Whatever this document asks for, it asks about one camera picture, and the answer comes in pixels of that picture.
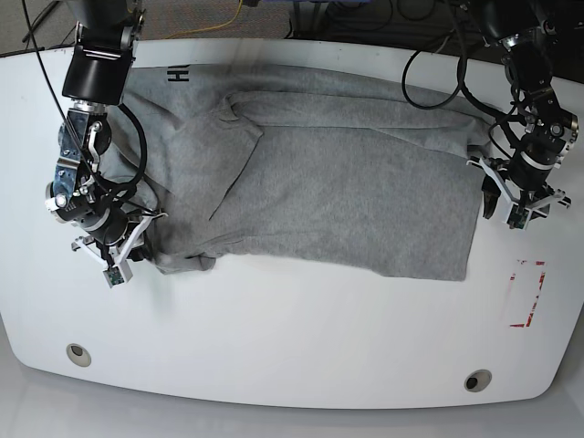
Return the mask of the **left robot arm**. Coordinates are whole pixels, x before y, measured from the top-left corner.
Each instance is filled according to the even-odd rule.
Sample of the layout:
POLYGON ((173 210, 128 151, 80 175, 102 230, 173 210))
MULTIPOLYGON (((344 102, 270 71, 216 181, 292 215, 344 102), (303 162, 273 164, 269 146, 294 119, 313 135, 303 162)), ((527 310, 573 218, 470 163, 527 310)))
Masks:
POLYGON ((501 157, 471 158, 483 170, 483 217, 506 201, 505 223, 524 230, 534 219, 548 216, 550 206, 566 208, 571 200, 547 182, 560 167, 579 136, 577 115, 563 109, 552 86, 553 57, 562 45, 574 47, 582 38, 583 4, 580 1, 463 1, 460 6, 481 34, 468 46, 456 17, 444 35, 455 36, 460 46, 453 95, 493 118, 510 149, 501 157), (502 63, 510 85, 511 109, 503 112, 477 99, 465 84, 469 57, 480 47, 504 49, 502 63))

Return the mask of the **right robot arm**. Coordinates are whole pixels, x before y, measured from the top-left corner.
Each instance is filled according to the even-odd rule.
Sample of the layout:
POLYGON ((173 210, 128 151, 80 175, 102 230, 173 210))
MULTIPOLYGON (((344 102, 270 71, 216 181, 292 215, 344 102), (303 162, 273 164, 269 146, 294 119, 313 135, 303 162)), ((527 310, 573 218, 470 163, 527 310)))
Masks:
POLYGON ((84 231, 73 250, 96 260, 109 285, 117 286, 130 281, 130 261, 148 257, 145 231, 163 215, 132 200, 145 175, 147 141, 137 117, 122 102, 145 11, 139 1, 71 1, 68 6, 77 26, 62 94, 72 106, 62 116, 46 206, 60 222, 84 231), (99 170, 111 143, 110 107, 118 108, 138 134, 138 169, 122 182, 99 170))

